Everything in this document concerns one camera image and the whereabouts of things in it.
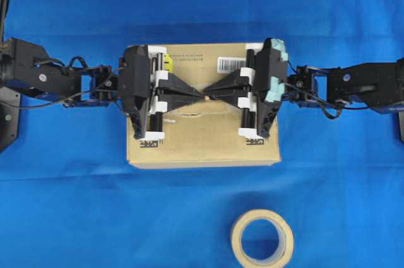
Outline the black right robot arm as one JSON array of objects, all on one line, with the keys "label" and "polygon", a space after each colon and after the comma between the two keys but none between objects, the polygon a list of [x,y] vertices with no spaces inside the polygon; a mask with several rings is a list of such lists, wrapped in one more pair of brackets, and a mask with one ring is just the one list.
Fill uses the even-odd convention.
[{"label": "black right robot arm", "polygon": [[329,119],[354,102],[379,114],[403,111],[403,60],[370,62],[346,68],[299,66],[288,74],[289,56],[283,40],[267,38],[246,45],[246,61],[221,80],[205,88],[211,100],[242,111],[238,134],[266,139],[284,101],[318,108]]}]

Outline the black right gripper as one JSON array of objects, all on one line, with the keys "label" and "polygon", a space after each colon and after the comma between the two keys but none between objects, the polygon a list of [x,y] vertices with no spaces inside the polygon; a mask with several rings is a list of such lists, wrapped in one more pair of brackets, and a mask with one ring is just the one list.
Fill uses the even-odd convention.
[{"label": "black right gripper", "polygon": [[[285,42],[267,38],[263,43],[246,45],[246,65],[206,88],[211,100],[220,100],[242,109],[238,135],[266,139],[286,92],[289,55]],[[216,93],[248,86],[247,93]]]}]

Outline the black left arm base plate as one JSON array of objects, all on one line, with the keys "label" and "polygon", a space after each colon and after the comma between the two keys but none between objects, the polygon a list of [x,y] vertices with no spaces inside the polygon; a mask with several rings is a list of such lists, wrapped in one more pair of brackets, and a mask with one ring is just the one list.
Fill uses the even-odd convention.
[{"label": "black left arm base plate", "polygon": [[20,125],[21,95],[7,87],[1,88],[1,140],[0,147],[3,152],[18,138]]}]

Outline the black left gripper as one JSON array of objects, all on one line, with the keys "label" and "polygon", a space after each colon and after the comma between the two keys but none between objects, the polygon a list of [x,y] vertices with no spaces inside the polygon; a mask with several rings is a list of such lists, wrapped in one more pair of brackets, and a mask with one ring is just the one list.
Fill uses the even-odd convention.
[{"label": "black left gripper", "polygon": [[[162,114],[203,99],[197,89],[163,69],[166,53],[162,46],[133,45],[119,60],[117,95],[136,140],[163,140]],[[154,95],[156,87],[161,90]]]}]

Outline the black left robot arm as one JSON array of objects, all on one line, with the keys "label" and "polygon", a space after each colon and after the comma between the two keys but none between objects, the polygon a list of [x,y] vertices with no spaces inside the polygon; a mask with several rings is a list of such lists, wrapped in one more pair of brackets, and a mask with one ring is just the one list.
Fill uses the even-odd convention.
[{"label": "black left robot arm", "polygon": [[1,43],[1,86],[65,107],[107,107],[120,102],[136,140],[163,140],[163,115],[204,96],[164,68],[165,47],[125,49],[114,73],[110,66],[88,67],[80,56],[64,64],[46,50],[17,38]]}]

